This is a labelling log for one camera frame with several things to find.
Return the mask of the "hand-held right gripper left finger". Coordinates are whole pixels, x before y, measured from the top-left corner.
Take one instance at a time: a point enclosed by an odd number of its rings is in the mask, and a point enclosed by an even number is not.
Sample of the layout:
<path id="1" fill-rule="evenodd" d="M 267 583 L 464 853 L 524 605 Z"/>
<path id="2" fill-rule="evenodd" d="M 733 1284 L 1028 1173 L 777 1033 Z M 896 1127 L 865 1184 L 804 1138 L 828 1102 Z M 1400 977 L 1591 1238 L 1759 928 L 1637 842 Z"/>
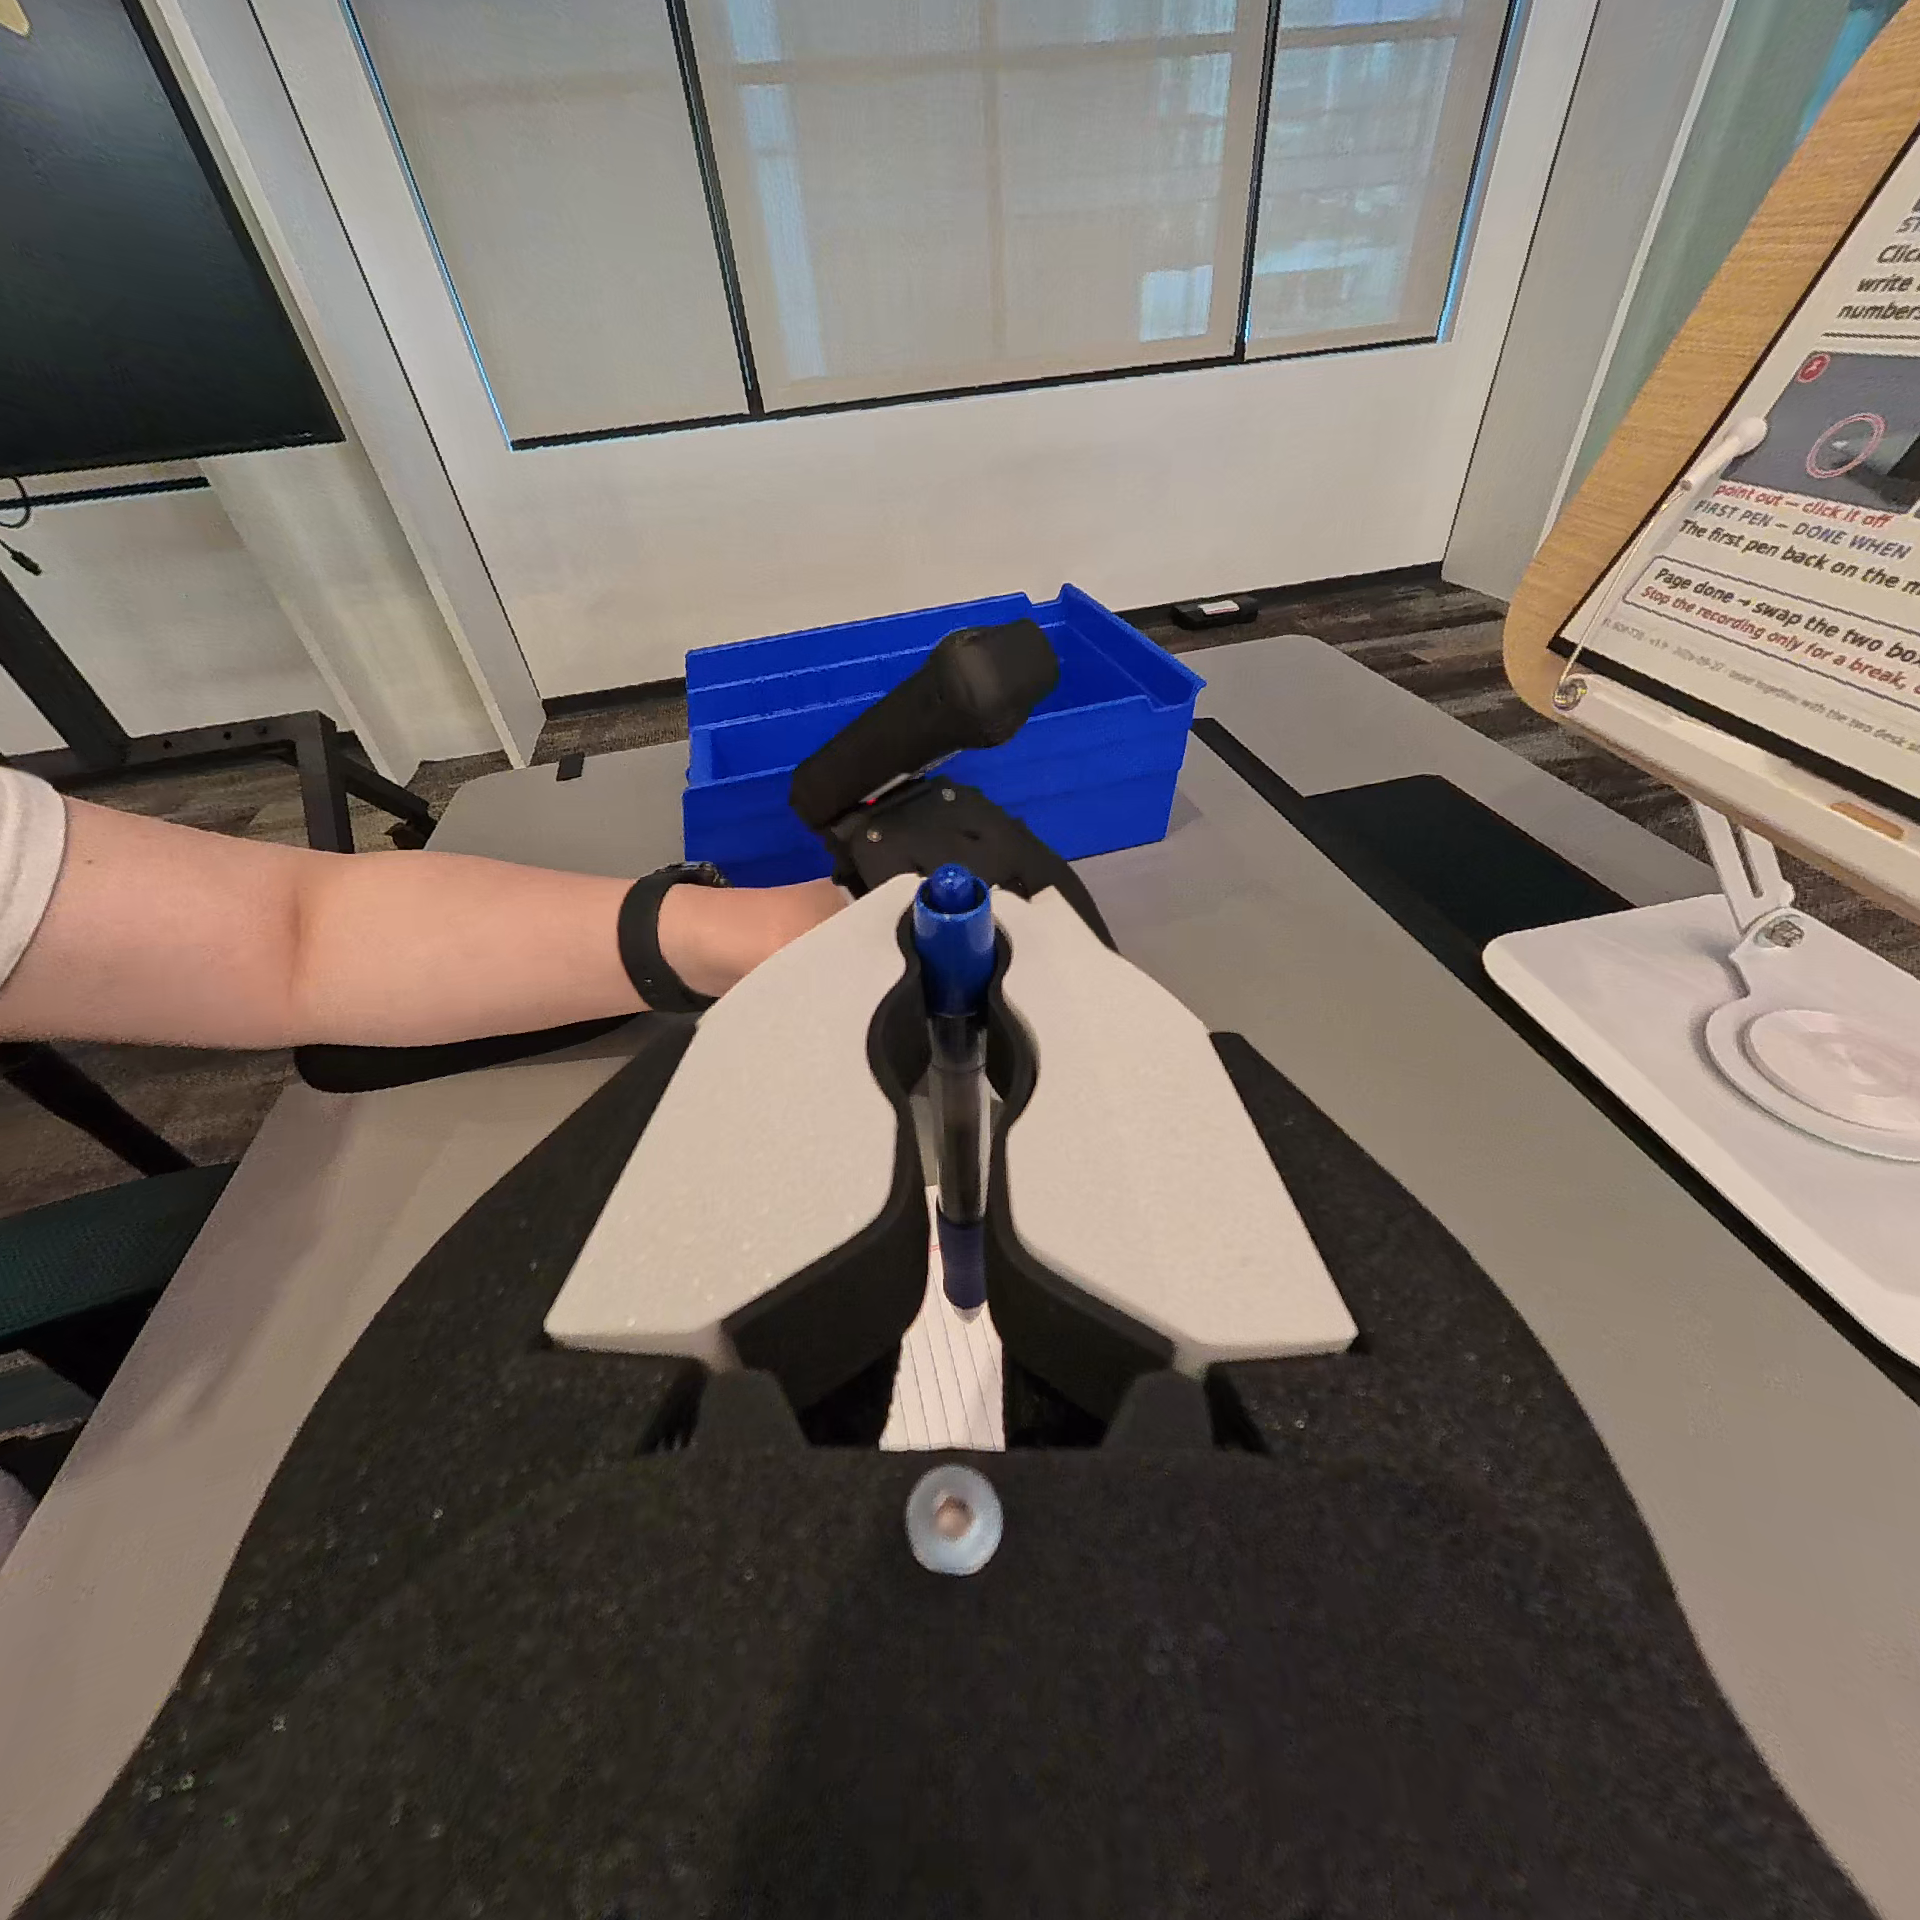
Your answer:
<path id="1" fill-rule="evenodd" d="M 888 880 L 697 1021 L 546 1312 L 555 1345 L 763 1372 L 796 1408 L 898 1349 L 928 1282 L 917 887 Z"/>

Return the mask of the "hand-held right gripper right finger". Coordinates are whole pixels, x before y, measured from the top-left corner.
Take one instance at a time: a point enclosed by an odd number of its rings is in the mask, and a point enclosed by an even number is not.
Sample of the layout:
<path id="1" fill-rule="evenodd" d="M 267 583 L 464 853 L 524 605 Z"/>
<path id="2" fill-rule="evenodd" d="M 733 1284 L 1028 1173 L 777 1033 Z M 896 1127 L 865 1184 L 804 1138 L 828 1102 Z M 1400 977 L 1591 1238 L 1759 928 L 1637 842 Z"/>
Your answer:
<path id="1" fill-rule="evenodd" d="M 1359 1337 L 1202 1020 L 1063 895 L 996 895 L 992 1321 L 1084 1412 Z"/>

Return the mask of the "blue retractable pen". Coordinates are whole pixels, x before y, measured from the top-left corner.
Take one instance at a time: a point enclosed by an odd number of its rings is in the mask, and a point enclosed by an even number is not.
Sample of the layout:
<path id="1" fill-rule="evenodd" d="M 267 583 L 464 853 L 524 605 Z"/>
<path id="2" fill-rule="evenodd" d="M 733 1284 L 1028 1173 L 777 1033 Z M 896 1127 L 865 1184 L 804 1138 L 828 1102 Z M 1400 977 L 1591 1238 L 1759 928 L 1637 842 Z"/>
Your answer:
<path id="1" fill-rule="evenodd" d="M 945 1295 L 948 1308 L 973 1321 L 987 1304 L 987 994 L 996 969 L 987 885 L 957 863 L 925 874 L 915 897 L 913 932 L 928 1025 L 928 1111 Z"/>

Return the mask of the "white lined notepad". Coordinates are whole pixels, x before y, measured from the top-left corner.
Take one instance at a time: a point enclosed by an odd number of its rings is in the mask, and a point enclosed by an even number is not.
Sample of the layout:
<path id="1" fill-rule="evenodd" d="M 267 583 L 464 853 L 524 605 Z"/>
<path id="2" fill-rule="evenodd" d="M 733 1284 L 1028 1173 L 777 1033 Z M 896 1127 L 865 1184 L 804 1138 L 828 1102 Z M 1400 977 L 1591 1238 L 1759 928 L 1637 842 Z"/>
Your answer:
<path id="1" fill-rule="evenodd" d="M 904 1332 L 880 1450 L 1007 1450 L 1001 1337 L 987 1304 L 946 1288 L 945 1223 L 928 1225 L 921 1309 Z"/>

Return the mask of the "person's left forearm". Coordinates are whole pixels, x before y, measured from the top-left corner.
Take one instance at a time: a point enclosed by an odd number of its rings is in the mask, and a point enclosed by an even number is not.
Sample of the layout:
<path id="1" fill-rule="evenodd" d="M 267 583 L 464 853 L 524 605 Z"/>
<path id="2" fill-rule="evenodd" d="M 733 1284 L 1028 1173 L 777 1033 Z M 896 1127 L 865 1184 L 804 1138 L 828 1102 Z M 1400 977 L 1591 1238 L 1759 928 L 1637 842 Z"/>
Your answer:
<path id="1" fill-rule="evenodd" d="M 639 1012 L 625 880 L 335 855 L 67 804 L 7 1039 L 424 1046 Z"/>

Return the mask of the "person's left hand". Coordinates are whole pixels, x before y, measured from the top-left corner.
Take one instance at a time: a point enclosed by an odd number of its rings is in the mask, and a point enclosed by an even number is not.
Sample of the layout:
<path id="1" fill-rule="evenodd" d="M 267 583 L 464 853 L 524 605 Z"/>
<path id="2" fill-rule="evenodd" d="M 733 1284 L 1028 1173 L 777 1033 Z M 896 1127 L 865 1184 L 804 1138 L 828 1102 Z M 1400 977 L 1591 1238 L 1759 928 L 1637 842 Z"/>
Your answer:
<path id="1" fill-rule="evenodd" d="M 848 892 L 832 880 L 767 888 L 695 887 L 684 914 L 682 975 L 697 994 L 721 998 L 848 905 Z"/>

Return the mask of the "blue plastic bin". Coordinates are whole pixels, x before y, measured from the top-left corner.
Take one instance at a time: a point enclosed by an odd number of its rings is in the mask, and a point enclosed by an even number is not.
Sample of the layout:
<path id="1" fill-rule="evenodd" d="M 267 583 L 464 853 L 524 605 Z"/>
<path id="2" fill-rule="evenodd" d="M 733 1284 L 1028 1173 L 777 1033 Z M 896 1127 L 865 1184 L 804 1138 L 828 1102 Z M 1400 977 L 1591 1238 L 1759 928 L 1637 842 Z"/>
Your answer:
<path id="1" fill-rule="evenodd" d="M 749 887 L 828 874 L 828 849 L 789 804 L 797 762 L 945 636 L 1023 617 L 1045 630 L 1061 682 L 1011 742 L 963 751 L 943 775 L 984 791 L 1061 856 L 1161 840 L 1205 680 L 1063 584 L 1041 604 L 989 593 L 691 650 L 685 860 Z"/>

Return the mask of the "black wristband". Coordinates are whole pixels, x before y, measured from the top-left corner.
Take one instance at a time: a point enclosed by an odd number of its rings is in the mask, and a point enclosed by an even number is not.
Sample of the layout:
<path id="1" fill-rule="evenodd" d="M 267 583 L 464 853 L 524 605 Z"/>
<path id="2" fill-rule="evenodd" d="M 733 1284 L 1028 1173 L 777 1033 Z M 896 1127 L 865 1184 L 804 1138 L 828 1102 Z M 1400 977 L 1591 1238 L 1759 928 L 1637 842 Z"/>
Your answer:
<path id="1" fill-rule="evenodd" d="M 674 888 L 730 888 L 731 880 L 709 862 L 671 862 L 635 878 L 615 919 L 619 965 L 626 969 L 648 1012 L 660 1016 L 700 1016 L 713 1005 L 712 994 L 695 992 L 666 959 L 658 919 L 666 895 Z"/>

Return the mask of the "black rectangular desk mat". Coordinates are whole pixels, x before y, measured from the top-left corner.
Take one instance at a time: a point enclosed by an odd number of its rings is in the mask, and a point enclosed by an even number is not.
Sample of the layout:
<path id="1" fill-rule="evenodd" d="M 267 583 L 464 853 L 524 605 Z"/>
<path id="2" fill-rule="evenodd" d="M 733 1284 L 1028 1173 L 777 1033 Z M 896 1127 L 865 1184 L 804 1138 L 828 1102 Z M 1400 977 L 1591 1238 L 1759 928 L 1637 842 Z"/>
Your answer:
<path id="1" fill-rule="evenodd" d="M 1354 783 L 1304 801 L 1325 839 L 1407 929 L 1463 975 L 1505 935 L 1593 921 L 1628 900 L 1441 775 Z"/>

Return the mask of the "instruction sheet on stand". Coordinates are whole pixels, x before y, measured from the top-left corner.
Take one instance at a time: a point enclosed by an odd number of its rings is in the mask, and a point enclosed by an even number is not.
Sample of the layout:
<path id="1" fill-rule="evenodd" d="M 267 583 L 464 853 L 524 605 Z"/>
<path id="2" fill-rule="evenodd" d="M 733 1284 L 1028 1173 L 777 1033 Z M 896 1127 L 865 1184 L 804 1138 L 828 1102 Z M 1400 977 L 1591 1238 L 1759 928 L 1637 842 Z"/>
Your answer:
<path id="1" fill-rule="evenodd" d="M 1780 855 L 1915 921 L 1915 4 L 1836 87 L 1527 564 L 1505 669 L 1682 793 L 1715 888 L 1495 940 L 1498 986 L 1648 1122 L 1708 1089 L 1915 1164 L 1915 977 Z"/>

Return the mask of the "large window with shade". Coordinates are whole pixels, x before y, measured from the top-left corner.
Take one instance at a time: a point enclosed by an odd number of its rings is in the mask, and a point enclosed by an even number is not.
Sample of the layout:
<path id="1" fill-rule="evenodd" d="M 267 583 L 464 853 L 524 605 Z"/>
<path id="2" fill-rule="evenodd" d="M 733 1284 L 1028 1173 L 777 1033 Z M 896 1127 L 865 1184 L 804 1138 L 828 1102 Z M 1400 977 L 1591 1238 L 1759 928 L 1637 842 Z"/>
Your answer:
<path id="1" fill-rule="evenodd" d="M 514 447 L 1444 332 L 1519 4 L 355 2 Z"/>

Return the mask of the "person's white shirt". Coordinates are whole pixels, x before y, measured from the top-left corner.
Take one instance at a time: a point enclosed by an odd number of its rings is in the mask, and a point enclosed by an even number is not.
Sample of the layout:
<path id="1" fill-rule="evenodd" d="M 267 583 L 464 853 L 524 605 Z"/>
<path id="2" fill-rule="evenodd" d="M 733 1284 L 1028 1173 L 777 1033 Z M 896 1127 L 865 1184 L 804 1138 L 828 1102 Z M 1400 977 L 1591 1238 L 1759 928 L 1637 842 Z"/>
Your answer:
<path id="1" fill-rule="evenodd" d="M 64 797 L 35 775 L 3 767 L 3 982 L 7 984 L 56 895 L 67 840 Z"/>

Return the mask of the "printed instruction sheet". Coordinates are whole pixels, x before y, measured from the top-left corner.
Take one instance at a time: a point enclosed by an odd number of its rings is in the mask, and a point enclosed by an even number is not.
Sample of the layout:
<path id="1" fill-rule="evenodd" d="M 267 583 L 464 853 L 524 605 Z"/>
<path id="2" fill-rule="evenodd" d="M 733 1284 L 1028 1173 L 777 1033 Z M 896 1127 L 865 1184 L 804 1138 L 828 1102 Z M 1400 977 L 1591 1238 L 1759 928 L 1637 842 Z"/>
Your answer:
<path id="1" fill-rule="evenodd" d="M 1554 650 L 1831 783 L 1917 793 L 1917 158 Z"/>

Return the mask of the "black flat screen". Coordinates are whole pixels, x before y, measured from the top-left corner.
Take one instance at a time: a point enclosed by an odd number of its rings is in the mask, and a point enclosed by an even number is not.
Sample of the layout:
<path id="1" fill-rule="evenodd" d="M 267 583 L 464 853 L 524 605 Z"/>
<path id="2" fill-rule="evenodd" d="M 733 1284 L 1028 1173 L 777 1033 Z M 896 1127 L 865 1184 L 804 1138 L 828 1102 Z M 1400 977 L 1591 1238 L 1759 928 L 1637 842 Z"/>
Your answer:
<path id="1" fill-rule="evenodd" d="M 4 4 L 4 478 L 341 439 L 140 4 Z"/>

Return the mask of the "black screen stand frame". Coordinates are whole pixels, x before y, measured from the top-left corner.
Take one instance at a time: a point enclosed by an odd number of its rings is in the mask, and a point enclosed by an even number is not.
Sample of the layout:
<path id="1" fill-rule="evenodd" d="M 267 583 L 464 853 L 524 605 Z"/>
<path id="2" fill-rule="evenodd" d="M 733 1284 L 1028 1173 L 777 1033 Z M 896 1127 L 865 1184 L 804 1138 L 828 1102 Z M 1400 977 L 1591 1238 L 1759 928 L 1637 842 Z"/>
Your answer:
<path id="1" fill-rule="evenodd" d="M 56 750 L 4 756 L 4 765 L 61 791 L 81 791 L 160 765 L 272 756 L 296 767 L 305 836 L 311 847 L 355 853 L 349 800 L 391 815 L 396 847 L 426 847 L 440 824 L 426 800 L 356 756 L 348 734 L 322 710 L 130 734 L 85 680 L 10 575 L 3 577 L 3 666 L 4 678 L 59 735 Z"/>

